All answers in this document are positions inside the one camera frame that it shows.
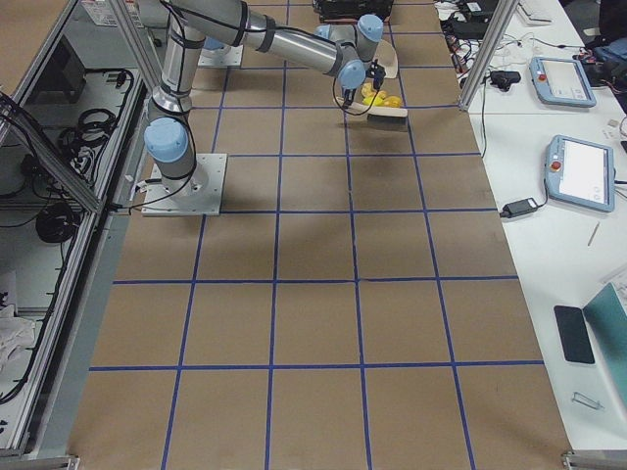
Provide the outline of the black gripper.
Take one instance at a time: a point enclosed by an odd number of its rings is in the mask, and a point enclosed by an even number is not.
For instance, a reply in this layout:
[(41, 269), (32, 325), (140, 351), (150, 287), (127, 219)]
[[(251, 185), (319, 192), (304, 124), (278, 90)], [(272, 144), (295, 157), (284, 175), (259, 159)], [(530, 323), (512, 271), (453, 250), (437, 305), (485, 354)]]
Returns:
[(340, 74), (340, 84), (342, 86), (342, 98), (344, 104), (352, 104), (354, 102), (355, 94), (364, 81), (364, 72), (342, 72)]

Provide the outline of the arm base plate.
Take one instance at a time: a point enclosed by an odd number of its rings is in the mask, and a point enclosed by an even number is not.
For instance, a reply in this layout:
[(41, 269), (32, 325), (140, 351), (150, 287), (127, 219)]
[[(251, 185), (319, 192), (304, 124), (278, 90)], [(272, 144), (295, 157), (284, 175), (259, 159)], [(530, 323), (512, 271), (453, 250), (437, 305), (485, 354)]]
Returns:
[(162, 179), (161, 172), (153, 164), (151, 177), (161, 182), (150, 184), (146, 191), (145, 216), (192, 216), (219, 215), (223, 183), (226, 173), (227, 154), (198, 154), (191, 180)]
[(242, 56), (242, 46), (223, 46), (218, 49), (203, 48), (198, 67), (205, 69), (238, 68), (241, 66)]

